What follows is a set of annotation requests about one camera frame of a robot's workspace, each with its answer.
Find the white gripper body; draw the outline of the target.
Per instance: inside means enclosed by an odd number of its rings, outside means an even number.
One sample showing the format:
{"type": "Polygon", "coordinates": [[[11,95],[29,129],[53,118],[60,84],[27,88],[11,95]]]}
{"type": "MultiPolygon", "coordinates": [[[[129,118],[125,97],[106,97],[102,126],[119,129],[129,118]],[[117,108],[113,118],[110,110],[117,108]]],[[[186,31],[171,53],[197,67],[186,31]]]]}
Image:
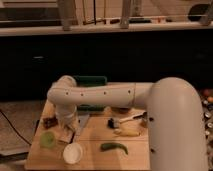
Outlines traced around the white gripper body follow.
{"type": "Polygon", "coordinates": [[[55,109],[56,118],[59,122],[59,125],[63,129],[71,130],[76,132],[79,121],[77,107],[75,105],[70,106],[57,106],[55,109]]]}

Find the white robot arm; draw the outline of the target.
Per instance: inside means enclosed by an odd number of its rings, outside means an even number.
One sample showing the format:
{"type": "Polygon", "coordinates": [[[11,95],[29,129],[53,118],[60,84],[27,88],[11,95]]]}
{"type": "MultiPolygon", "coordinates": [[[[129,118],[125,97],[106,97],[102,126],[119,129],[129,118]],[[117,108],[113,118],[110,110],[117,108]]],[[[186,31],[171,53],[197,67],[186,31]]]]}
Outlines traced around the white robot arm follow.
{"type": "Polygon", "coordinates": [[[78,87],[72,77],[63,76],[53,83],[47,98],[62,111],[73,104],[144,109],[152,171],[208,171],[201,100],[183,79],[78,87]]]}

